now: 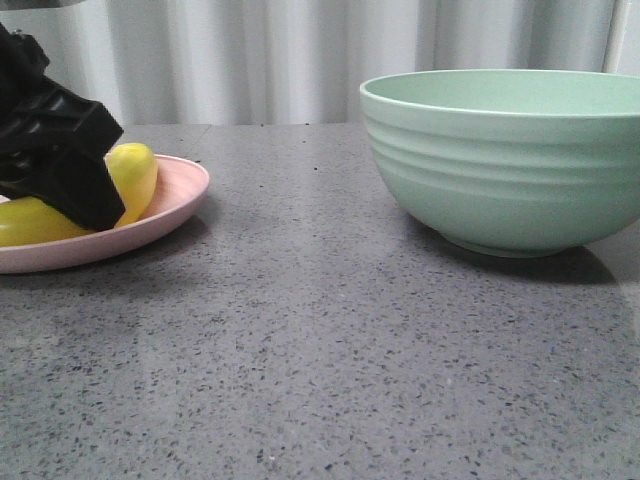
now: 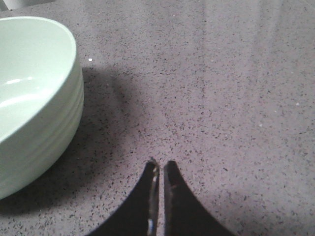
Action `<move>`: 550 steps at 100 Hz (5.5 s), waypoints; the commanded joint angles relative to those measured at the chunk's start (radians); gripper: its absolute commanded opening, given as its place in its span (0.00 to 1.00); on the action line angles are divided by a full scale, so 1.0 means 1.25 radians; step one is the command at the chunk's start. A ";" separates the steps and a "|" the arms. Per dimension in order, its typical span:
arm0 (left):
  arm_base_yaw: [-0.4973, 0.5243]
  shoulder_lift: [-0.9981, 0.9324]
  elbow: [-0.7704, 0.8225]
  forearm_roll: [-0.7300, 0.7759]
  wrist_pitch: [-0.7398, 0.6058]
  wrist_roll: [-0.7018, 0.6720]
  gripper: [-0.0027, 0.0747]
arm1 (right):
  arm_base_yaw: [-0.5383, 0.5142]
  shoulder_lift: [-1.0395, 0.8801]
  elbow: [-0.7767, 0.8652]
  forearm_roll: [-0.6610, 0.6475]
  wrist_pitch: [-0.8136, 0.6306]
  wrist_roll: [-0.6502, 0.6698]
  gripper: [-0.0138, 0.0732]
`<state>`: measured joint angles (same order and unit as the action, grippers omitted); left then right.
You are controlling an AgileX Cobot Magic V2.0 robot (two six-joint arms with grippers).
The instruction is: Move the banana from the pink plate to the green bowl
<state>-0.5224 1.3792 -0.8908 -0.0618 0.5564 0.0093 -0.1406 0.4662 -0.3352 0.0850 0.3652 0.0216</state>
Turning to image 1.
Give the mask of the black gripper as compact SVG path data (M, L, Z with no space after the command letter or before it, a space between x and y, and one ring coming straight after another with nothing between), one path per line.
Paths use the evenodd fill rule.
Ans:
M125 206L101 157L123 129L102 103L45 82L48 64L33 36L1 25L1 194L110 229ZM52 146L71 149L35 149Z

